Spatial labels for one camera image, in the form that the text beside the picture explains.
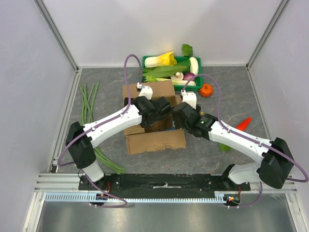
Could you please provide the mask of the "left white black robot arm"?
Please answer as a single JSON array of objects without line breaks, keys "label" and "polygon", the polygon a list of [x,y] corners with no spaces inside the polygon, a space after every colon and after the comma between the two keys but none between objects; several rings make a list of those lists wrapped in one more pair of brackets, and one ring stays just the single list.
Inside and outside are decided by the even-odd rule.
[{"label": "left white black robot arm", "polygon": [[149,127],[165,119],[172,105],[165,97],[149,100],[136,97],[118,112],[90,124],[73,123],[66,141],[66,150],[78,169],[89,178],[89,185],[101,190],[106,185],[105,173],[98,163],[94,148],[109,137],[136,125]]}]

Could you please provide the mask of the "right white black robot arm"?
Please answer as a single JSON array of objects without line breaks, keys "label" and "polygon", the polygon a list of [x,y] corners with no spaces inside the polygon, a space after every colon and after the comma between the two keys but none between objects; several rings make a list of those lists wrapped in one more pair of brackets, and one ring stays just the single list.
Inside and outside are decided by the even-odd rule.
[{"label": "right white black robot arm", "polygon": [[237,150],[253,160],[244,165],[229,165],[221,178],[222,187],[233,190],[237,185],[251,181],[261,181],[268,186],[281,189],[288,178],[293,164],[288,161],[292,153],[281,138],[262,139],[233,128],[217,117],[200,114],[200,109],[182,102],[172,110],[176,128],[189,134],[218,142]]}]

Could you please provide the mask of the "brown cardboard express box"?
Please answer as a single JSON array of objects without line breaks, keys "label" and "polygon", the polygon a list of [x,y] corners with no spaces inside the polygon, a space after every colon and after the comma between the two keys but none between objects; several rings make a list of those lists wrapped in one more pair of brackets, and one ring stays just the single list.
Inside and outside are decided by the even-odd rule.
[{"label": "brown cardboard express box", "polygon": [[[180,96],[176,95],[171,81],[144,83],[153,90],[153,100],[165,97],[172,106],[181,103]],[[124,137],[128,154],[155,152],[164,149],[178,149],[186,147],[184,131],[182,129],[168,130],[174,126],[172,114],[149,127],[140,125],[124,130]]]}]

